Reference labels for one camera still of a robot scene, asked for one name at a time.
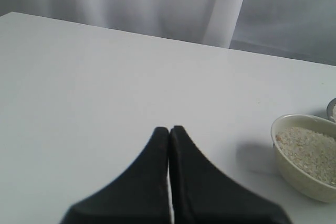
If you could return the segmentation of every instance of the bowl rim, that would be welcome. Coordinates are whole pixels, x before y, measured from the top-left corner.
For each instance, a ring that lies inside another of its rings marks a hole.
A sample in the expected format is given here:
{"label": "bowl rim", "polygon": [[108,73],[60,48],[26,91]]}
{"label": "bowl rim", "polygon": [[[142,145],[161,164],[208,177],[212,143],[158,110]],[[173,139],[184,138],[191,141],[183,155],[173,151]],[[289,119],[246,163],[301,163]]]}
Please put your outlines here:
{"label": "bowl rim", "polygon": [[311,175],[309,175],[308,173],[306,173],[305,171],[303,171],[302,169],[300,169],[296,164],[294,164],[284,153],[283,151],[281,150],[280,146],[278,145],[278,142],[276,141],[276,134],[274,133],[274,128],[275,126],[282,120],[286,119],[286,118],[289,118],[289,117],[297,117],[297,116],[300,116],[300,117],[308,117],[308,118],[311,118],[311,119],[314,119],[314,120],[318,120],[318,121],[321,121],[321,122],[325,122],[325,123],[330,123],[332,124],[333,126],[336,127],[336,124],[327,120],[327,119],[324,119],[324,118],[320,118],[318,116],[315,116],[315,115],[305,115],[305,114],[286,114],[286,115],[282,115],[280,117],[278,117],[277,119],[274,120],[272,126],[271,126],[271,138],[272,138],[272,141],[273,141],[273,144],[274,146],[277,148],[277,150],[279,151],[279,153],[283,156],[283,158],[285,160],[287,160],[297,171],[299,171],[300,173],[304,174],[305,176],[307,176],[308,178],[312,179],[313,181],[319,183],[320,185],[323,185],[323,186],[326,186],[330,189],[333,189],[333,190],[336,190],[336,186],[332,186],[332,185],[329,185],[327,183],[324,183],[314,177],[312,177]]}
{"label": "bowl rim", "polygon": [[336,123],[336,118],[333,117],[333,110],[336,105],[336,98],[332,99],[327,106],[327,117],[331,122]]}

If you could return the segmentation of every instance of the white curtain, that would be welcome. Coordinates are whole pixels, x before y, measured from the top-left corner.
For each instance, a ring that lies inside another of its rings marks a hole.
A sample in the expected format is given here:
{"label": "white curtain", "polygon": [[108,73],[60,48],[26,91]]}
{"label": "white curtain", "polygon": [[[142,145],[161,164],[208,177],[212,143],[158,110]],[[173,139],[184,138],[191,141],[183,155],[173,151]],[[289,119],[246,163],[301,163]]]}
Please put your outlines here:
{"label": "white curtain", "polygon": [[243,0],[0,0],[10,11],[228,47]]}

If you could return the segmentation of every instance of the black rubber tip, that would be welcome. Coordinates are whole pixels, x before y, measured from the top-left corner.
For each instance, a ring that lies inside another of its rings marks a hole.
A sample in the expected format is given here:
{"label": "black rubber tip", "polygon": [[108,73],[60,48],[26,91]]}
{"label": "black rubber tip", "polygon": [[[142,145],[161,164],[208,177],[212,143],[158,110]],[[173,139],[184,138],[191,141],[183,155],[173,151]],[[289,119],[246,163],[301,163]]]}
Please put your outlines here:
{"label": "black rubber tip", "polygon": [[168,130],[156,128],[132,165],[104,189],[73,205],[61,223],[169,224],[168,141]]}
{"label": "black rubber tip", "polygon": [[170,137],[175,224],[291,223],[281,207],[220,172],[199,151],[182,126],[175,126]]}

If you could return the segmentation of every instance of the white table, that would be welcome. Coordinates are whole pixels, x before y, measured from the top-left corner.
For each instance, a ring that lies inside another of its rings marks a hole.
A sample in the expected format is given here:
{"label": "white table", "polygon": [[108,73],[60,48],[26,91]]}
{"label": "white table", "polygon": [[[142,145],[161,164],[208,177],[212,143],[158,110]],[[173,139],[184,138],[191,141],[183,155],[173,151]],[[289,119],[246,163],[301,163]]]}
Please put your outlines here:
{"label": "white table", "polygon": [[228,176],[295,224],[334,223],[276,172],[270,126],[323,114],[336,67],[10,13],[0,18],[0,223],[58,223],[158,126],[185,126]]}

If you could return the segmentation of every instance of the bowl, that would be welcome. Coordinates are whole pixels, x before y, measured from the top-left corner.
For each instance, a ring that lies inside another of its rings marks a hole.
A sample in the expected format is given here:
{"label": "bowl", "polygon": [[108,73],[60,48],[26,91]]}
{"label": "bowl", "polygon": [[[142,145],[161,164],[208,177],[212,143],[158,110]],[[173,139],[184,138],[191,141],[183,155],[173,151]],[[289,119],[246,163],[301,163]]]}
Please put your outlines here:
{"label": "bowl", "polygon": [[289,127],[302,127],[336,138],[336,123],[313,115],[291,114],[279,117],[271,127],[275,159],[283,178],[297,191],[310,198],[322,202],[336,202],[336,187],[323,183],[301,170],[280,149],[276,135]]}
{"label": "bowl", "polygon": [[336,118],[334,118],[334,108],[336,105],[336,98],[331,100],[327,106],[327,117],[331,122],[336,123]]}

